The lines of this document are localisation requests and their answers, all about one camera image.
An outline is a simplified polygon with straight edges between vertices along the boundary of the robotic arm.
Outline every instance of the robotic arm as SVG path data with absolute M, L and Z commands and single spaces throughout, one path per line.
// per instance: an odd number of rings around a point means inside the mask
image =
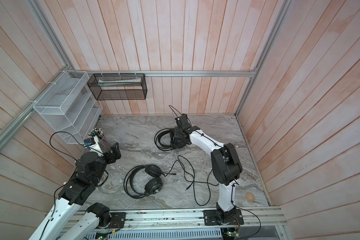
M 108 164 L 120 159 L 119 144 L 116 142 L 110 149 L 103 150 L 99 146 L 99 139 L 91 137 L 84 140 L 90 149 L 75 162 L 76 170 L 63 186 L 58 199 L 39 225 L 30 240 L 55 240 L 68 220 L 77 212 L 89 195 L 100 184 L 103 173 Z M 60 239 L 82 239 L 97 226 L 106 227 L 110 223 L 109 208 L 95 203 L 87 209 L 84 217 Z
M 236 179 L 243 171 L 235 147 L 231 143 L 218 142 L 206 135 L 199 127 L 191 126 L 186 114 L 176 117 L 175 120 L 177 127 L 173 135 L 175 138 L 181 138 L 178 142 L 191 142 L 211 155 L 213 175 L 219 182 L 217 218 L 221 223 L 228 222 L 236 212 Z

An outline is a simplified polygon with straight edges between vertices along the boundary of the marble floor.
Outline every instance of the marble floor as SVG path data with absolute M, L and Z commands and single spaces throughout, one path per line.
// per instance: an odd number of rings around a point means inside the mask
M 251 160 L 247 145 L 241 135 L 239 125 L 233 115 L 189 116 L 193 125 L 200 127 L 206 134 L 223 143 L 232 143 L 237 150 L 243 172 L 236 187 L 236 204 L 239 207 L 268 206 L 258 173 Z M 123 180 L 125 174 L 136 165 L 156 164 L 163 172 L 169 171 L 178 155 L 186 157 L 196 172 L 196 181 L 206 181 L 211 170 L 210 156 L 195 145 L 187 145 L 182 149 L 163 152 L 154 144 L 155 133 L 163 128 L 175 127 L 173 116 L 118 116 L 102 117 L 97 127 L 104 130 L 104 135 L 113 144 L 120 144 L 121 159 L 107 166 L 109 178 L 106 183 L 96 188 L 89 196 L 81 210 L 95 202 L 108 206 L 111 210 L 123 209 L 179 209 L 199 208 L 193 196 L 192 187 L 183 177 L 183 170 L 178 163 L 172 172 L 177 175 L 161 177 L 163 188 L 157 194 L 142 199 L 133 199 L 125 194 Z M 188 171 L 192 171 L 187 161 L 182 161 Z M 145 184 L 152 179 L 144 170 L 140 170 L 134 178 L 135 189 L 144 192 Z M 217 181 L 210 175 L 209 182 Z M 218 186 L 211 185 L 211 198 L 202 207 L 215 207 L 219 196 Z M 209 198 L 206 184 L 195 184 L 197 201 L 204 204 Z

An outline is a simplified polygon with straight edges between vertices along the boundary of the black wire mesh basket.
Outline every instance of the black wire mesh basket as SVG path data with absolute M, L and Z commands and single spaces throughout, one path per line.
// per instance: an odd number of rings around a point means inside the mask
M 143 100 L 147 84 L 142 73 L 96 73 L 88 81 L 96 100 Z

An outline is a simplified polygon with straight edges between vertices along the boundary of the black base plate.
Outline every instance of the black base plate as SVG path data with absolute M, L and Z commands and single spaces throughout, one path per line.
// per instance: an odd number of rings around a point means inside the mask
M 204 213 L 204 223 L 205 223 L 206 226 L 222 225 L 217 220 L 217 210 L 204 210 L 203 213 Z M 244 224 L 244 220 L 243 220 L 243 216 L 241 214 L 241 210 L 236 209 L 236 212 L 233 215 L 233 217 L 229 218 L 229 223 L 227 225 L 237 225 L 236 218 L 239 221 L 239 225 Z
M 112 223 L 112 228 L 117 228 L 118 227 L 117 223 L 120 225 L 120 228 L 124 227 L 125 212 L 111 212 L 110 216 L 111 216 L 110 221 Z

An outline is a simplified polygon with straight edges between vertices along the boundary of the black headphones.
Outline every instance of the black headphones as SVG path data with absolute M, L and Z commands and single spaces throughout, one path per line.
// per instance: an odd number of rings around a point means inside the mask
M 144 193 L 139 193 L 135 190 L 134 186 L 133 186 L 133 178 L 135 177 L 136 173 L 138 171 L 140 171 L 141 169 L 145 169 L 145 172 L 148 173 L 149 175 L 153 176 L 154 178 L 151 179 L 144 187 L 145 192 Z M 151 194 L 156 194 L 158 193 L 161 188 L 163 187 L 163 181 L 160 178 L 160 175 L 164 175 L 164 173 L 162 172 L 162 170 L 154 165 L 154 164 L 150 164 L 150 165 L 139 165 L 136 167 L 133 167 L 125 176 L 124 178 L 124 191 L 126 194 L 128 194 L 130 197 L 134 198 L 134 199 L 140 199 L 143 198 L 145 196 L 149 196 Z M 137 195 L 132 195 L 128 192 L 128 180 L 129 180 L 129 184 L 132 188 L 132 190 L 137 193 Z

